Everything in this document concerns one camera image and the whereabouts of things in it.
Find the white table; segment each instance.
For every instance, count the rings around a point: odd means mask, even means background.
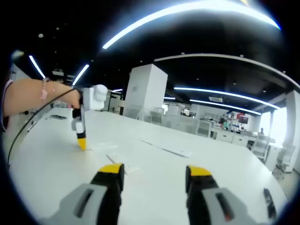
[[[254,137],[254,136],[241,135],[241,134],[237,134],[237,133],[230,132],[227,130],[223,130],[221,128],[214,127],[211,130],[215,133],[219,132],[219,133],[222,133],[222,134],[224,133],[224,134],[231,135],[231,136],[242,137],[243,139],[246,139],[246,142],[249,142],[249,141],[254,142],[256,140],[256,137]],[[277,163],[277,158],[278,158],[278,155],[281,150],[282,150],[281,144],[272,143],[272,142],[269,143],[265,166],[268,168],[268,170],[270,172],[272,172],[275,169],[276,163]]]
[[[186,165],[212,172],[220,187],[228,188],[248,207],[256,222],[267,222],[263,188],[272,194],[280,212],[286,196],[268,169],[248,149],[191,135],[109,112],[86,112],[88,148],[99,143],[106,150],[81,151],[71,130],[68,109],[52,109],[27,134],[11,162],[10,173],[25,205],[37,219],[49,217],[60,200],[82,183],[90,183],[97,170],[110,164],[109,152],[121,152],[140,170],[125,175],[119,224],[187,225]],[[183,158],[140,141],[193,152]]]

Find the monitor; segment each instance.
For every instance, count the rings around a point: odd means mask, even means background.
[[[240,116],[239,117],[239,123],[245,123],[245,124],[247,124],[248,123],[248,117]]]

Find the floor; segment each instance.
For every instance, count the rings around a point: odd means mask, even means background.
[[[293,170],[292,172],[286,173],[283,179],[277,179],[277,181],[283,189],[287,199],[291,200],[299,185],[300,175]]]
[[[9,122],[9,128],[7,129],[7,132],[3,136],[3,144],[4,144],[4,151],[6,158],[8,157],[9,148],[11,146],[11,143],[16,136],[17,132],[21,129],[23,124],[28,120],[29,116],[26,115],[17,115],[10,118]],[[19,136],[19,138],[16,140],[14,147],[12,149],[11,153],[11,159],[14,156],[15,151],[18,149],[19,145],[22,143],[23,138],[27,134],[27,129],[25,129]],[[277,181],[280,184],[281,188],[283,189],[286,197],[291,200],[293,198],[294,192],[298,186],[298,183],[300,181],[300,175],[293,170],[290,173],[286,173],[284,177],[281,177]]]

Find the human arm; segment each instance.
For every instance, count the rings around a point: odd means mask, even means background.
[[[4,95],[3,117],[22,113],[24,111],[42,107],[47,102],[57,96],[67,92],[71,87],[58,82],[47,82],[47,98],[41,99],[43,81],[35,79],[21,79],[11,83]],[[72,105],[74,108],[80,108],[80,94],[77,90],[62,96],[59,100]]]

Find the person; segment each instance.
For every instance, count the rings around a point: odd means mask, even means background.
[[[25,78],[15,82],[8,80],[2,88],[2,131],[8,124],[9,116],[24,111],[40,108],[47,102],[59,95],[71,90],[70,86],[54,81],[35,80]],[[80,108],[80,94],[77,90],[59,98],[59,100],[71,105],[73,108]]]

